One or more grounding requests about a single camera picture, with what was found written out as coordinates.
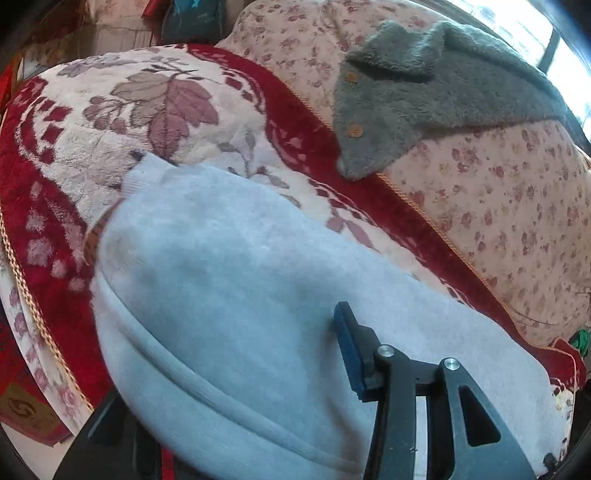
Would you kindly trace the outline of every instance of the wooden button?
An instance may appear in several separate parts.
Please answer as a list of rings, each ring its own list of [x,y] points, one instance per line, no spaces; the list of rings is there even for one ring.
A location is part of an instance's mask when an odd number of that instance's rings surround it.
[[[347,135],[351,138],[359,138],[363,135],[363,128],[358,124],[350,124],[347,128]]]
[[[347,80],[347,82],[349,83],[357,83],[357,80],[359,80],[359,76],[355,72],[346,72],[345,80]]]

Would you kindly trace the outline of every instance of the light blue towel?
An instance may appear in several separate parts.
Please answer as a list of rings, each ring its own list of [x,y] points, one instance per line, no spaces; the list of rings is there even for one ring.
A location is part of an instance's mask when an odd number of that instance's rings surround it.
[[[342,300],[413,359],[459,358],[536,473],[548,452],[559,456],[566,419],[548,376],[493,321],[265,186],[157,158],[133,175],[148,180],[124,187],[149,185],[99,245],[100,345],[131,410],[192,467],[219,480],[361,478],[375,404],[349,387],[331,324]],[[417,439],[419,479],[424,404]]]

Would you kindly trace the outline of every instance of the window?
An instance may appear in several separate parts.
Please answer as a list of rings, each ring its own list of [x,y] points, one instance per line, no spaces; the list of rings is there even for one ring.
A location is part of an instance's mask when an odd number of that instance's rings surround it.
[[[548,78],[562,93],[564,101],[582,125],[585,136],[591,138],[591,76],[562,39],[548,69]]]
[[[532,65],[538,65],[552,24],[527,0],[449,0],[484,23]]]

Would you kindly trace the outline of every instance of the red box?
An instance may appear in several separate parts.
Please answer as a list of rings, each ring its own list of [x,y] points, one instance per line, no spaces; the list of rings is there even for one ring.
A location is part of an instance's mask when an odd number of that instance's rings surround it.
[[[1,305],[0,421],[49,446],[54,446],[70,435],[35,383]]]

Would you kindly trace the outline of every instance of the red floral blanket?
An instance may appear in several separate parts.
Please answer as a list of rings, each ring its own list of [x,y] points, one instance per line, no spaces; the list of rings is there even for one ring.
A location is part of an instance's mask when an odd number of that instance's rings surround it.
[[[538,348],[522,338],[485,282],[388,179],[342,179],[332,130],[269,71],[214,47],[180,45],[49,70],[19,93],[1,132],[0,202],[12,267],[44,340],[92,404],[111,382],[83,242],[142,150],[175,164],[217,158],[328,228],[415,265],[418,277],[490,317],[538,359],[556,394],[584,379],[581,359],[564,342]]]

